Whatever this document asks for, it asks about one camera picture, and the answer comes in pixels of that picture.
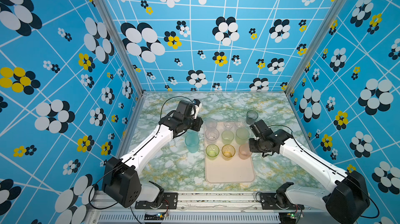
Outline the light green textured cup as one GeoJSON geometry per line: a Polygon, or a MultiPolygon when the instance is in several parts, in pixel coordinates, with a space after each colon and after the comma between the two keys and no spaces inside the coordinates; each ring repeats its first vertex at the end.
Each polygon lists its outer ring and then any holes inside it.
{"type": "Polygon", "coordinates": [[[249,141],[250,133],[244,128],[238,128],[235,133],[235,141],[238,145],[246,144],[249,141]]]}

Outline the teal textured cup front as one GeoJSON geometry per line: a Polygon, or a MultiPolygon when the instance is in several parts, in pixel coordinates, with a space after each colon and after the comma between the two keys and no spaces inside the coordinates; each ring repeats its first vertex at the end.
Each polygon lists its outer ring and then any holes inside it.
{"type": "Polygon", "coordinates": [[[185,145],[190,153],[196,153],[199,150],[200,139],[198,134],[189,133],[185,138],[185,145]]]}

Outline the teal textured cup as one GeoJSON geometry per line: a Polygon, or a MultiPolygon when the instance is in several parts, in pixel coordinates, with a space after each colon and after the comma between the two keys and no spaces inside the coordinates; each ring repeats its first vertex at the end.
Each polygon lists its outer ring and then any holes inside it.
{"type": "Polygon", "coordinates": [[[185,145],[190,153],[196,153],[199,150],[200,139],[198,134],[189,133],[185,138],[185,145]]]}
{"type": "Polygon", "coordinates": [[[191,136],[191,137],[198,137],[199,136],[199,132],[198,131],[194,131],[194,130],[188,130],[186,133],[187,133],[188,136],[191,136]]]}

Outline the pink textured cup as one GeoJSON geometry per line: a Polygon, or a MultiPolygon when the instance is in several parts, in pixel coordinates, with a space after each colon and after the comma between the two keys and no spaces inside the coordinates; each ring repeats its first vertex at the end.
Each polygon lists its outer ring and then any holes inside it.
{"type": "Polygon", "coordinates": [[[250,151],[250,146],[248,143],[242,144],[239,147],[239,157],[240,159],[246,160],[252,156],[252,152],[250,151]]]}

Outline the dark grey tumbler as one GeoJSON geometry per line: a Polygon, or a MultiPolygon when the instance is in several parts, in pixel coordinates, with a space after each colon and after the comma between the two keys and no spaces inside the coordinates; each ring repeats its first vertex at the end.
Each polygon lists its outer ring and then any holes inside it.
{"type": "Polygon", "coordinates": [[[255,110],[249,110],[246,113],[246,123],[252,125],[258,119],[258,113],[255,110]]]}

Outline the clear faceted glass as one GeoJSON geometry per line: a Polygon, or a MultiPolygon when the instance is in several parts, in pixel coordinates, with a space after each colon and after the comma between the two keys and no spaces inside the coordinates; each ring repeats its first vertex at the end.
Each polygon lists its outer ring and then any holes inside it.
{"type": "Polygon", "coordinates": [[[244,128],[246,127],[246,122],[244,121],[236,121],[234,122],[237,128],[244,128]]]}

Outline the clear smooth glass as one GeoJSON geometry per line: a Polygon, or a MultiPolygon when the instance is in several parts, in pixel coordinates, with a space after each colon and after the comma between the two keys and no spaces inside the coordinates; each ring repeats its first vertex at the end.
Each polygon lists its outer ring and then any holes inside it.
{"type": "Polygon", "coordinates": [[[207,128],[205,130],[205,139],[208,144],[215,144],[220,134],[216,128],[207,128]]]}

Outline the pale green textured cup front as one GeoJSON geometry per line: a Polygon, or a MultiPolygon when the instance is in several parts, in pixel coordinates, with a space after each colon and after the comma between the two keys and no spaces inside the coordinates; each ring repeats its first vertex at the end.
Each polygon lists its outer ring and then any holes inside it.
{"type": "Polygon", "coordinates": [[[222,142],[224,145],[230,145],[234,140],[234,133],[231,130],[225,130],[221,134],[222,142]]]}

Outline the amber yellow glass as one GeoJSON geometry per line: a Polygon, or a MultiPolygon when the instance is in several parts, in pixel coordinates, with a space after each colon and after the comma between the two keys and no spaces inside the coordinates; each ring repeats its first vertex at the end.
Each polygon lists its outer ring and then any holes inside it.
{"type": "Polygon", "coordinates": [[[234,146],[232,146],[230,144],[224,145],[221,149],[221,152],[222,152],[222,158],[225,161],[231,160],[236,154],[236,150],[235,150],[234,146]]]}

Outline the clear ribbed glass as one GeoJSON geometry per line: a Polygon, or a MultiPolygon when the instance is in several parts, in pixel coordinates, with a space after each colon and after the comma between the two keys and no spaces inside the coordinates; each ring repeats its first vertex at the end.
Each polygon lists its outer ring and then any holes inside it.
{"type": "Polygon", "coordinates": [[[230,122],[230,121],[224,122],[224,127],[225,127],[226,129],[232,129],[232,128],[235,127],[235,122],[230,122]]]}

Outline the green smooth glass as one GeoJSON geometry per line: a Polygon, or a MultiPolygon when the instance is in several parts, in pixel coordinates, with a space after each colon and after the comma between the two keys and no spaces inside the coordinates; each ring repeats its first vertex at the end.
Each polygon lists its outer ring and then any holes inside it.
{"type": "Polygon", "coordinates": [[[206,147],[206,156],[209,160],[213,161],[215,160],[220,152],[219,147],[216,144],[210,144],[206,147]]]}

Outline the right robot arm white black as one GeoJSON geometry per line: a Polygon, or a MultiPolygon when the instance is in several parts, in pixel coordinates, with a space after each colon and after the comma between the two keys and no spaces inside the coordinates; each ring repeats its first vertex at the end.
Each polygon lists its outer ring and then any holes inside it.
{"type": "Polygon", "coordinates": [[[347,172],[324,160],[296,141],[292,134],[273,131],[263,120],[250,126],[254,138],[249,139],[250,151],[263,156],[280,154],[295,162],[317,179],[323,188],[307,188],[286,182],[276,190],[279,208],[305,205],[323,210],[341,224],[353,224],[370,206],[366,180],[358,172],[347,172]]]}

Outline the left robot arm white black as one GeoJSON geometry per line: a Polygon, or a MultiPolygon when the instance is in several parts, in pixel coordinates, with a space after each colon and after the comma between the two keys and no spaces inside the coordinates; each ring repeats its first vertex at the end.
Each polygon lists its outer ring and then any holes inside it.
{"type": "Polygon", "coordinates": [[[161,115],[155,129],[136,148],[121,158],[107,161],[101,190],[121,206],[136,202],[160,207],[164,188],[155,182],[141,183],[140,174],[160,149],[188,130],[200,131],[203,120],[198,116],[202,103],[198,99],[181,100],[177,108],[161,115]]]}

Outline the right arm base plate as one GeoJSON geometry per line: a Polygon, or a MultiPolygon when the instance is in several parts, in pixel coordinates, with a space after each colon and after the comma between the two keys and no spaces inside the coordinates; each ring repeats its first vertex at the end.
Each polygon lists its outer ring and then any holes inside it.
{"type": "Polygon", "coordinates": [[[261,204],[263,210],[304,210],[304,205],[290,203],[282,194],[257,192],[255,199],[261,204]]]}

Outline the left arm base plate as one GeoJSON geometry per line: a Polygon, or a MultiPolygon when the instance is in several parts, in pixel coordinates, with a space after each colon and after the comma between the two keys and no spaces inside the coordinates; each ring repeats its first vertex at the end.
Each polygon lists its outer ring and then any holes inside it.
{"type": "Polygon", "coordinates": [[[177,192],[164,192],[159,193],[154,201],[136,201],[135,209],[145,209],[145,210],[167,210],[176,209],[178,203],[178,193],[177,192]]]}

